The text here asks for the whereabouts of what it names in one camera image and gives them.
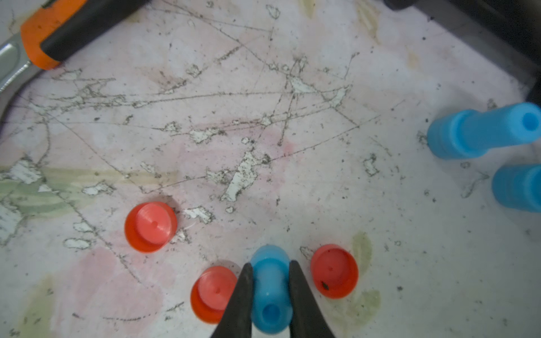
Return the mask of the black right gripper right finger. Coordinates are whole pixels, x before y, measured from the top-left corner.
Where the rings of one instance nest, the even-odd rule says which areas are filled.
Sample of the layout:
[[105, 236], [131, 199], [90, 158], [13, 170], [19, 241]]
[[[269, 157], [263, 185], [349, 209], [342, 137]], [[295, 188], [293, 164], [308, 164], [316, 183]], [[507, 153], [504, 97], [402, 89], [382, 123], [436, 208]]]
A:
[[293, 315], [290, 336], [295, 338], [335, 338], [314, 298], [300, 264], [292, 260], [288, 288]]

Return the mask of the black plastic tool case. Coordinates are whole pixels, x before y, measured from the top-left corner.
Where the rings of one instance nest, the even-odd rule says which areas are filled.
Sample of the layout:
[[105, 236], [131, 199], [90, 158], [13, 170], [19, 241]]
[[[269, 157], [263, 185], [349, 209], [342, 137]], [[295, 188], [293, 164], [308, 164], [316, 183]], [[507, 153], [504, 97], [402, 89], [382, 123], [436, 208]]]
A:
[[525, 84], [524, 101], [540, 105], [539, 1], [395, 1], [387, 8], [415, 7], [498, 68]]

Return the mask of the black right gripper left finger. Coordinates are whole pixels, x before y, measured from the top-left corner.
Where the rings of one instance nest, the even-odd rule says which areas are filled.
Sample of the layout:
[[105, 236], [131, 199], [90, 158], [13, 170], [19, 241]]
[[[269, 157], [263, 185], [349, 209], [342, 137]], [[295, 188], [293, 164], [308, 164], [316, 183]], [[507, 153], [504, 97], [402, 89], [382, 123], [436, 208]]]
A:
[[252, 265], [246, 263], [242, 268], [223, 317], [211, 338], [251, 338], [253, 299], [254, 272]]

